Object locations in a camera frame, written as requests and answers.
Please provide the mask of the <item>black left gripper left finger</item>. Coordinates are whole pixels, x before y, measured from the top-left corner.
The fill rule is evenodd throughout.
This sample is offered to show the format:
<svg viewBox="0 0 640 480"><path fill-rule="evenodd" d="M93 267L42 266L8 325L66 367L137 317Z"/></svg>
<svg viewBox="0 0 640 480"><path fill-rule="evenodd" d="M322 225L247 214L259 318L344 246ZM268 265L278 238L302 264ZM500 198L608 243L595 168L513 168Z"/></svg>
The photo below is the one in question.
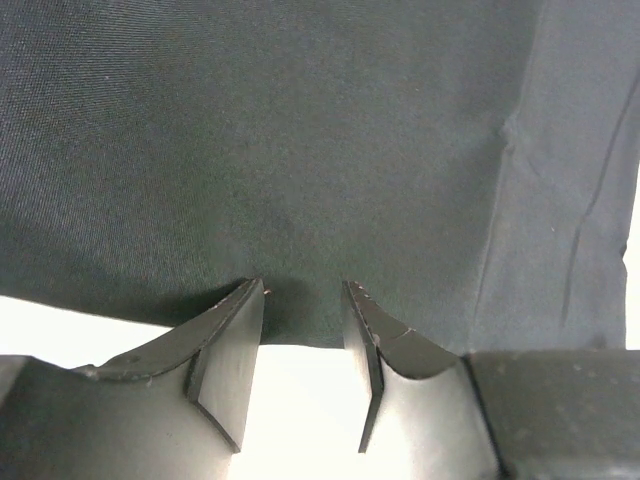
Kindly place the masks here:
<svg viewBox="0 0 640 480"><path fill-rule="evenodd" d="M5 479L224 479L241 449L263 283L101 366L1 359Z"/></svg>

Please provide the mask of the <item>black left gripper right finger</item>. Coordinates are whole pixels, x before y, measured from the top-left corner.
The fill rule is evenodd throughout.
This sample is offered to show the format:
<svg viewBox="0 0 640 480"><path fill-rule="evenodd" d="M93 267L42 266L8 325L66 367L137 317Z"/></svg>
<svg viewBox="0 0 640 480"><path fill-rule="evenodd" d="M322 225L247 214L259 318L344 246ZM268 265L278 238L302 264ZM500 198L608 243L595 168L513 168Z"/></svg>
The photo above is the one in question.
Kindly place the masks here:
<svg viewBox="0 0 640 480"><path fill-rule="evenodd" d="M341 290L343 343L358 378L369 479L497 479L500 463L463 359Z"/></svg>

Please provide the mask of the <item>black cloth placemat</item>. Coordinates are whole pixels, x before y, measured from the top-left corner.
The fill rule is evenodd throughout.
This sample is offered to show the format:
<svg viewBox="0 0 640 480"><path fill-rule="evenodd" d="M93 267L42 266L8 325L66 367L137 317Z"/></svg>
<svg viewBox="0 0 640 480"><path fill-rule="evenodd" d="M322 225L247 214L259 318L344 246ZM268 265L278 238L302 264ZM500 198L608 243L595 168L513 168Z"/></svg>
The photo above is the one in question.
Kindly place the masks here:
<svg viewBox="0 0 640 480"><path fill-rule="evenodd" d="M5 1L1 291L179 324L360 283L454 352L621 348L635 1Z"/></svg>

